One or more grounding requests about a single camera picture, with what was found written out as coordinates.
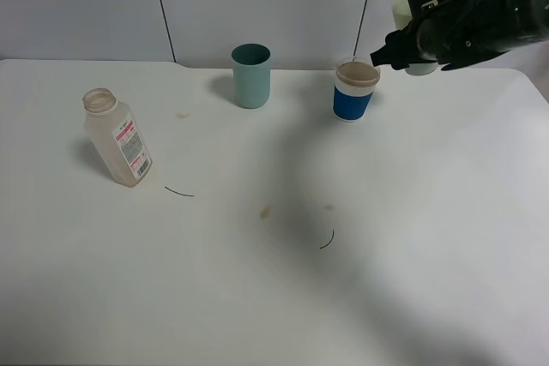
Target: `white table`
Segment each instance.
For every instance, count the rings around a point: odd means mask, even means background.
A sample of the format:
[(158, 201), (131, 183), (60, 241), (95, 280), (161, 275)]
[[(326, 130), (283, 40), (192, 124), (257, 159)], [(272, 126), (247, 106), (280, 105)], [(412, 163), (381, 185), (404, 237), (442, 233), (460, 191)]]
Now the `white table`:
[[(85, 136), (94, 87), (145, 135), (134, 189)], [(547, 365), (549, 106), (524, 75), (384, 69), (355, 124), (328, 72), (274, 71), (254, 111), (231, 88), (0, 62), (0, 362)]]

